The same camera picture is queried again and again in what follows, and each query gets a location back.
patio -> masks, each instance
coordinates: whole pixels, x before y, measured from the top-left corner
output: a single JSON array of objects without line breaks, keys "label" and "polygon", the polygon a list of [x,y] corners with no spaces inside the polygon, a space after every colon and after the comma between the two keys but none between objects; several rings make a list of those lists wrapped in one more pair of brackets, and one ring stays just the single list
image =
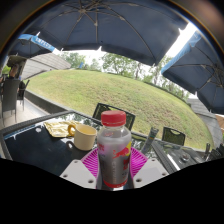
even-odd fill
[{"label": "patio", "polygon": [[[46,111],[37,107],[35,104],[33,104],[32,102],[30,102],[27,99],[25,99],[25,102],[24,102],[24,111],[23,111],[22,104],[20,105],[20,101],[17,101],[17,111],[16,111],[16,113],[17,113],[16,114],[17,124],[21,123],[21,122],[24,122],[24,121],[27,121],[27,120],[34,119],[34,118],[49,115],[49,113],[47,113]],[[1,118],[0,130],[16,124],[16,122],[15,122],[15,111],[13,111],[12,114],[11,114],[10,111],[4,112],[3,117],[4,117],[5,127],[3,126],[3,121],[2,121],[2,118]]]}]

bush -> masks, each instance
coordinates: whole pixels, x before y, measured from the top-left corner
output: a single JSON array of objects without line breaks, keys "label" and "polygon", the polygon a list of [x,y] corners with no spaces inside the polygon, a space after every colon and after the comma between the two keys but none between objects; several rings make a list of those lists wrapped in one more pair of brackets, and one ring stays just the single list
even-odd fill
[{"label": "bush", "polygon": [[177,96],[176,94],[170,92],[169,90],[167,90],[167,89],[165,89],[165,88],[162,88],[162,87],[160,87],[160,86],[157,86],[157,85],[155,85],[155,84],[153,84],[153,83],[148,83],[148,82],[145,82],[145,83],[148,84],[148,85],[154,86],[154,87],[156,87],[156,88],[158,88],[158,89],[161,89],[161,90],[163,90],[163,91],[165,91],[165,92],[167,92],[167,93],[169,93],[169,94],[171,94],[171,95],[177,97],[179,100],[182,100],[182,101],[183,101],[184,103],[186,103],[189,107],[191,107],[191,104],[187,103],[184,99],[182,99],[181,97]]}]

plastic bottle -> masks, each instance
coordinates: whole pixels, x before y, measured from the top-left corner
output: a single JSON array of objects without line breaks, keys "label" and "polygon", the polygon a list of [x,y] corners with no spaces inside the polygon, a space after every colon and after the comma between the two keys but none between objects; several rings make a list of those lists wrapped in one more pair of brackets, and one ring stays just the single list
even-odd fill
[{"label": "plastic bottle", "polygon": [[98,158],[104,183],[110,188],[126,184],[131,154],[131,132],[124,126],[126,113],[104,111],[97,134]]}]

black umbrella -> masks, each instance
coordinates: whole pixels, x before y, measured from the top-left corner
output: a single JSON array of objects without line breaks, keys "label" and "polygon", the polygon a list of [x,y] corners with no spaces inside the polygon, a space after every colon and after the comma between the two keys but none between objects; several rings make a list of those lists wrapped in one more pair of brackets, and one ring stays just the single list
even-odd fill
[{"label": "black umbrella", "polygon": [[22,34],[13,45],[9,55],[19,55],[25,58],[31,58],[40,54],[53,52],[55,47],[38,36]]},{"label": "black umbrella", "polygon": [[224,114],[224,66],[198,32],[161,73],[189,92],[197,92],[197,97],[210,112]]},{"label": "black umbrella", "polygon": [[26,30],[57,49],[97,50],[158,64],[187,22],[154,0],[65,0]]}]

chair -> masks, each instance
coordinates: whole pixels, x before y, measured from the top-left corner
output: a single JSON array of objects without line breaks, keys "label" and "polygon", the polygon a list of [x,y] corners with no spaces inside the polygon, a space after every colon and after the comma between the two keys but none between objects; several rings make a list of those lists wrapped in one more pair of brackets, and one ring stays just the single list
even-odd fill
[{"label": "chair", "polygon": [[2,121],[4,125],[3,112],[15,110],[16,121],[16,102],[17,102],[17,90],[19,88],[20,80],[5,80],[4,92],[2,99]]},{"label": "chair", "polygon": [[170,142],[177,145],[184,145],[185,134],[178,130],[164,127],[162,141]]},{"label": "chair", "polygon": [[17,100],[20,100],[20,104],[21,102],[23,101],[23,110],[24,110],[24,96],[25,96],[25,90],[26,90],[26,87],[28,86],[30,80],[27,81],[26,83],[26,86],[24,89],[19,89],[19,92],[17,94]]},{"label": "chair", "polygon": [[[101,121],[101,113],[104,112],[104,111],[107,111],[107,110],[121,110],[121,109],[117,108],[117,107],[107,105],[107,104],[98,103],[97,106],[96,106],[96,109],[93,113],[93,118]],[[126,124],[125,124],[125,126],[126,126],[126,128],[128,128],[131,131],[132,126],[133,126],[134,121],[135,121],[135,115],[131,114],[131,113],[125,111],[125,110],[121,110],[121,111],[124,111],[126,113]]]}]

